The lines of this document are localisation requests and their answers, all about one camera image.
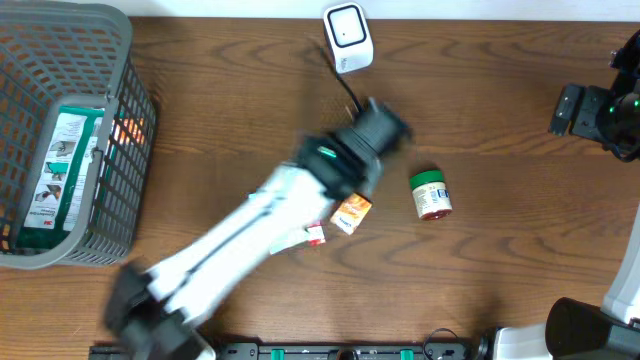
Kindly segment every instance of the green connector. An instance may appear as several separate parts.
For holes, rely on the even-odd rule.
[[[401,350],[400,360],[413,360],[413,350]]]
[[[284,360],[284,350],[271,350],[271,360]]]

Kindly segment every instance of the white device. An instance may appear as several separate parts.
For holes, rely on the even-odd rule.
[[[327,9],[324,28],[338,74],[371,65],[373,41],[360,5],[350,2]]]

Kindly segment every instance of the green lid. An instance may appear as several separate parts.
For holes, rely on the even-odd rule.
[[[442,171],[440,170],[425,171],[409,179],[409,185],[411,185],[411,190],[415,190],[415,188],[417,188],[418,186],[428,184],[430,182],[444,182],[444,176],[442,176]]]

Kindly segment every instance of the white wall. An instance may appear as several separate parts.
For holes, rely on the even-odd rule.
[[[131,16],[320,18],[332,0],[69,0]],[[360,0],[368,18],[640,22],[640,0]]]

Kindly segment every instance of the small orange packet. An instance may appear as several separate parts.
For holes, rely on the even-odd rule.
[[[371,209],[371,203],[358,194],[352,194],[340,204],[330,221],[351,235]]]

